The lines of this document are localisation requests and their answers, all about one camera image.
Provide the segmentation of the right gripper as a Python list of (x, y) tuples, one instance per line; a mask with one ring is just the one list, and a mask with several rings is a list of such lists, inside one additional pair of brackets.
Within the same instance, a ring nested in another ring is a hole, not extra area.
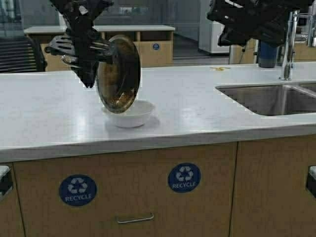
[(245, 46), (250, 39), (273, 47), (284, 44), (290, 12), (299, 0), (211, 0), (207, 19), (224, 25), (219, 46)]

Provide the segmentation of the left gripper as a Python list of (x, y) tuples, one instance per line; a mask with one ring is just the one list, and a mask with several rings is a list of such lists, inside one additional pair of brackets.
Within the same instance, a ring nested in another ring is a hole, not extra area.
[(60, 55), (87, 88), (95, 84), (100, 62), (114, 54), (114, 44), (102, 38), (94, 20), (114, 4), (112, 0), (52, 0), (51, 5), (66, 23), (62, 36), (54, 37), (45, 52)]

